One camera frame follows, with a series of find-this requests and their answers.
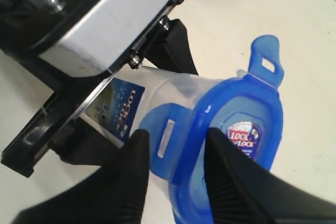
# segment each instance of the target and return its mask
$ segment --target white surface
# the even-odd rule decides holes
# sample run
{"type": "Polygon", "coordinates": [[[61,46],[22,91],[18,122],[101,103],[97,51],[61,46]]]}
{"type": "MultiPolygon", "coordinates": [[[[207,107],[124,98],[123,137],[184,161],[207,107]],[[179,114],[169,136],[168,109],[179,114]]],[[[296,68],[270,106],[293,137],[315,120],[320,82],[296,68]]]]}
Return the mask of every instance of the white surface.
{"type": "Polygon", "coordinates": [[[107,70],[169,0],[101,0],[40,57],[72,77],[107,70]]]}
{"type": "MultiPolygon", "coordinates": [[[[273,172],[336,202],[336,3],[334,0],[186,0],[178,7],[188,27],[201,76],[228,78],[246,68],[249,46],[262,34],[281,45],[285,79],[280,88],[285,122],[273,172]]],[[[0,147],[4,148],[49,95],[12,60],[0,57],[0,147]]],[[[51,153],[31,179],[0,166],[0,218],[50,197],[92,171],[62,164],[51,153]]],[[[149,187],[143,223],[172,224],[169,203],[149,187]]]]}

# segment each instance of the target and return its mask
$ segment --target black machine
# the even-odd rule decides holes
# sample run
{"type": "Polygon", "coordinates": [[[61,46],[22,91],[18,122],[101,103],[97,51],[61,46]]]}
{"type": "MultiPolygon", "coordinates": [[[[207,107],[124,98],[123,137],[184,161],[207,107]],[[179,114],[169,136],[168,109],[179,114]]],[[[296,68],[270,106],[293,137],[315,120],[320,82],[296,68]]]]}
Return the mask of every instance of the black machine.
{"type": "MultiPolygon", "coordinates": [[[[0,0],[0,49],[54,91],[1,163],[29,177],[52,150],[69,164],[101,166],[14,224],[140,223],[150,136],[136,131],[119,149],[80,115],[125,64],[136,69],[146,58],[197,74],[186,27],[168,18],[183,1],[0,0]]],[[[219,130],[209,130],[204,168],[215,224],[336,223],[336,206],[263,170],[219,130]]]]}

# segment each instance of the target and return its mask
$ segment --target blue lid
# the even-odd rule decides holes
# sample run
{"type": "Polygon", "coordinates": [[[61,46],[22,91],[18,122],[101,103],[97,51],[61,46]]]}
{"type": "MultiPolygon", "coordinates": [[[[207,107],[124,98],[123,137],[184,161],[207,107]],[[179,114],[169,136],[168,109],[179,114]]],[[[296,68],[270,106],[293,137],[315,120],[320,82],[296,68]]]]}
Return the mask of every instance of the blue lid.
{"type": "Polygon", "coordinates": [[[228,137],[265,169],[270,169],[282,134],[282,106],[277,88],[284,71],[279,42],[261,36],[251,46],[248,74],[217,84],[194,110],[164,104],[140,124],[151,136],[151,170],[170,182],[176,223],[213,223],[204,182],[204,139],[209,127],[228,137]],[[263,60],[274,71],[263,66],[263,60]]]}

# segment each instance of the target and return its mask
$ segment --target blue container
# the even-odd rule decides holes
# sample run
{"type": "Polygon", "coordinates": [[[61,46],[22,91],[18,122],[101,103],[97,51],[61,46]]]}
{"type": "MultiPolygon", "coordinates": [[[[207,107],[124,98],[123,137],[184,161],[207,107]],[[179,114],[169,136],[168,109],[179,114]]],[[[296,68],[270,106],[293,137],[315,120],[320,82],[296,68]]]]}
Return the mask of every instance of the blue container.
{"type": "Polygon", "coordinates": [[[216,83],[194,108],[165,103],[144,116],[139,128],[150,132],[151,171],[169,184],[176,223],[213,223],[203,168],[209,127],[220,128],[246,155],[270,170],[282,134],[278,87],[283,75],[278,39],[261,36],[252,43],[245,76],[216,83]],[[265,68],[263,60],[272,63],[274,71],[265,68]]]}

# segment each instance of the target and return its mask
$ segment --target blue plastic lid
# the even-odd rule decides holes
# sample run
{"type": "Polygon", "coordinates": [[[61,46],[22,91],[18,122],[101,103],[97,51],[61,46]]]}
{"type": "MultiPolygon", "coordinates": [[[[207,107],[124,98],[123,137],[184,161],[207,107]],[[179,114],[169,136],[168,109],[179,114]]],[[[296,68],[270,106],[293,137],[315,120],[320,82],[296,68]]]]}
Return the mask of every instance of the blue plastic lid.
{"type": "Polygon", "coordinates": [[[220,128],[246,155],[271,168],[282,134],[277,88],[283,75],[278,39],[261,36],[252,43],[247,75],[217,84],[194,110],[164,104],[142,120],[140,128],[151,136],[151,171],[169,182],[176,223],[213,223],[203,169],[209,127],[220,128]]]}

